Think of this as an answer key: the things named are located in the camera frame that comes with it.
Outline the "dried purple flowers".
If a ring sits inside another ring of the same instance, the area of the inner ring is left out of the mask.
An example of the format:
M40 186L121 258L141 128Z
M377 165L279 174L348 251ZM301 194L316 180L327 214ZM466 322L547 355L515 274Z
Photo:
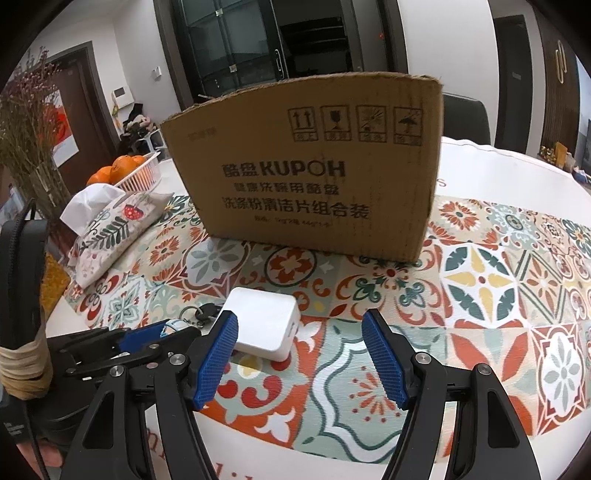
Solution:
M57 73L46 49L36 55L28 52L1 92L1 164L19 187L29 182L37 167L53 159Z

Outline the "dark dining chair right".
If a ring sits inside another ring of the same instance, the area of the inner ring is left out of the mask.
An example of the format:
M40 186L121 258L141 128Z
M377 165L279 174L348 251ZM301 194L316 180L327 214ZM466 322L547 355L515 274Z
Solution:
M491 144L488 114L480 100L445 93L443 101L445 137L470 140L478 145Z

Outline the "brown cardboard box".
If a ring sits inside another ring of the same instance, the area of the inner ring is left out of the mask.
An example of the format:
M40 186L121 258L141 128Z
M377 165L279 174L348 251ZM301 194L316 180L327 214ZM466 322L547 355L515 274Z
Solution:
M161 130L209 235L413 262L443 109L436 78L343 73L236 91Z

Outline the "patterned table runner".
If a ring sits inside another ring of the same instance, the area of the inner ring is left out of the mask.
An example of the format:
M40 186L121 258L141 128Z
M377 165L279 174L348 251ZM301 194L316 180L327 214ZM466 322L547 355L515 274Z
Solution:
M185 196L91 286L71 286L92 328L191 320L238 287L290 296L287 358L235 352L204 415L272 444L385 463L419 376L413 353L492 370L525 433L590 405L590 229L474 199L436 200L419 259L401 264L213 239Z

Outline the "white shoe rack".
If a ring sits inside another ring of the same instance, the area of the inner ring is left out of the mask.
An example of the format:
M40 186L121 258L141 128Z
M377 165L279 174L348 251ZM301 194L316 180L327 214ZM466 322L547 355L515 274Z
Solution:
M136 140L133 149L136 154L143 156L156 153L160 160L168 156L168 149L159 129L148 132L145 136Z

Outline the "red wall calendar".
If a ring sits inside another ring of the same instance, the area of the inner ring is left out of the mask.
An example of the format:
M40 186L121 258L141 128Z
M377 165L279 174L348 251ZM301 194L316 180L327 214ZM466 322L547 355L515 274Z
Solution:
M49 97L50 118L55 121L53 161L57 167L74 157L79 148L67 116L61 92L56 89Z

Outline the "white fruit basket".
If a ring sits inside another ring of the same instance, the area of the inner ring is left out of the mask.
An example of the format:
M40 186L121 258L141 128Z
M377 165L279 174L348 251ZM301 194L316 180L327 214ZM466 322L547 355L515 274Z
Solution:
M152 190L161 179L158 155L154 153L143 157L145 161L141 166L113 186L125 192Z

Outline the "white tissue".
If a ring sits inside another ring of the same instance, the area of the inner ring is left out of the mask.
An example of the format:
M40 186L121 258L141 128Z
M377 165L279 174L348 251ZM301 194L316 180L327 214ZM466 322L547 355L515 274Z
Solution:
M107 183L93 183L76 193L64 208L60 220L81 236L90 222L125 192Z

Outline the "glass vase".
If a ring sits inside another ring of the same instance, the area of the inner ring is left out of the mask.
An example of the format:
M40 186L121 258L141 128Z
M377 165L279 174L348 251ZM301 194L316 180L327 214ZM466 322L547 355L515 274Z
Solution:
M54 161L49 159L31 168L19 168L15 180L25 198L33 198L41 216L48 220L55 242L70 242L75 235L60 216L71 200L71 194Z

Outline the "floral fabric tissue cover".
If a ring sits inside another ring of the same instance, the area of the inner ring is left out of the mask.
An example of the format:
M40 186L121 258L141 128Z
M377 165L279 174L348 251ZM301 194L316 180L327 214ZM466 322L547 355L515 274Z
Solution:
M164 212L171 193L126 193L106 205L69 252L74 281L86 289L98 280L127 248Z

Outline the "black glass sliding door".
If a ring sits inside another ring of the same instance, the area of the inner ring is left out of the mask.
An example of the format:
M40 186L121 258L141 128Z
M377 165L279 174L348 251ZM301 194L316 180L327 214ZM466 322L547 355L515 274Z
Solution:
M287 79L272 1L174 1L172 11L180 58L195 103Z

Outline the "orange fruit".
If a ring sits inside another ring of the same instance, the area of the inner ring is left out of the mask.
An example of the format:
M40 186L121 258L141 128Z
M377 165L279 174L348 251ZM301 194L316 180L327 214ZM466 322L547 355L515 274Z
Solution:
M111 166L104 166L91 175L86 183L87 186L97 183L111 183Z
M142 155L122 155L117 157L110 169L110 184L115 185L133 173L145 161Z

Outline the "white power adapter cube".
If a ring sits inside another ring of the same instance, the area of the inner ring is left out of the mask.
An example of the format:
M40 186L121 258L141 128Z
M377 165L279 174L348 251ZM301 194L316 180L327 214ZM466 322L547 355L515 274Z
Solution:
M283 362L290 356L301 321L293 295L236 287L230 291L222 310L229 310L238 318L238 352L274 362Z

